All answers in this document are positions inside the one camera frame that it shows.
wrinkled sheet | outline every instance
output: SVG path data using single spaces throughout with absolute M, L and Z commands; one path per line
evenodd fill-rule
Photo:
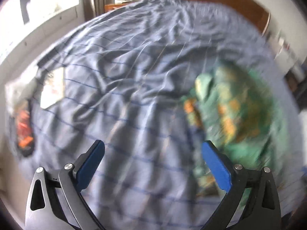
M 106 153 L 82 192 L 107 229 L 200 229 L 218 197 L 196 198 L 192 144 L 179 99 L 217 57 L 257 70 L 282 105 L 291 150 L 279 191 L 282 215 L 303 196 L 302 136 L 297 108 L 258 31 L 232 9 L 214 3 L 143 0 L 81 25 L 32 63 L 40 84 L 65 67 L 65 98 L 46 110 L 31 100 L 37 167 L 74 162 L 96 139 Z M 240 216 L 240 210 L 231 224 Z

white wall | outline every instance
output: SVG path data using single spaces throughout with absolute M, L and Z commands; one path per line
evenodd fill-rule
M 53 42 L 85 21 L 83 1 L 44 22 L 26 36 L 0 63 L 0 154 L 4 139 L 4 113 L 6 82 L 17 78 L 27 66 Z
M 255 0 L 272 15 L 271 27 L 282 30 L 290 47 L 304 61 L 307 56 L 307 23 L 292 0 Z

white paper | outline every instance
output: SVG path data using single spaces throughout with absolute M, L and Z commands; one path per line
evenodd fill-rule
M 64 97 L 64 67 L 55 69 L 47 74 L 40 98 L 43 109 L 50 107 Z

green patterned fabric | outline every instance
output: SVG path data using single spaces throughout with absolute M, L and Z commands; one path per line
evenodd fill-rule
M 277 101 L 256 72 L 217 60 L 213 73 L 199 75 L 195 88 L 182 100 L 192 132 L 193 173 L 199 195 L 221 192 L 202 159 L 205 140 L 245 168 L 270 167 L 277 186 L 282 185 L 289 145 L 287 125 Z M 246 191 L 243 204 L 248 194 Z

metal screw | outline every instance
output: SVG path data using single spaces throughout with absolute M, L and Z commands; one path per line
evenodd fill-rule
M 263 169 L 264 169 L 264 172 L 266 172 L 266 173 L 270 173 L 271 172 L 269 167 L 264 167 Z
M 239 163 L 236 163 L 236 164 L 234 165 L 234 168 L 235 168 L 236 170 L 241 170 L 241 169 L 243 168 L 243 166 L 242 166 L 241 164 L 239 164 Z
M 64 169 L 66 170 L 70 170 L 73 167 L 73 165 L 71 163 L 68 163 L 64 166 Z
M 43 167 L 39 167 L 39 168 L 36 169 L 36 172 L 37 172 L 37 173 L 41 173 L 43 170 L 44 170 Z

